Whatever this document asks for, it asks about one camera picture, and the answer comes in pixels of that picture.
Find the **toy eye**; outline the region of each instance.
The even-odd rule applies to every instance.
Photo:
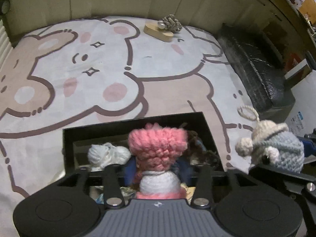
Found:
[[[262,160],[262,163],[264,165],[269,165],[270,164],[270,158],[267,155],[263,155],[261,160]]]

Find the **wooden block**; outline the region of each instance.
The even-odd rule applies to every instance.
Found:
[[[146,22],[144,27],[144,33],[155,37],[163,42],[171,42],[173,33],[171,31],[159,29],[157,23]]]

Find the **metal bolt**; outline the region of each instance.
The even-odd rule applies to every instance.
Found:
[[[197,198],[193,201],[193,203],[199,207],[205,207],[209,204],[209,200],[205,198]]]
[[[122,200],[120,198],[113,197],[113,198],[107,199],[106,203],[111,206],[118,206],[119,204],[122,203]]]
[[[306,185],[306,189],[309,190],[309,191],[315,191],[316,186],[315,186],[314,183],[308,183],[308,184]]]

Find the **white slatted panel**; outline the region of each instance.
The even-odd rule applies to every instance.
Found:
[[[2,20],[0,20],[0,70],[4,64],[5,59],[12,51],[12,46],[9,41],[8,35],[4,29]]]

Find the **circular cover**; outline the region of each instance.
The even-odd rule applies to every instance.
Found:
[[[69,187],[41,190],[20,202],[13,212],[19,234],[29,237],[82,235],[100,216],[97,203]]]
[[[224,230],[240,237],[293,236],[303,219],[295,201],[264,185],[232,191],[215,213]]]

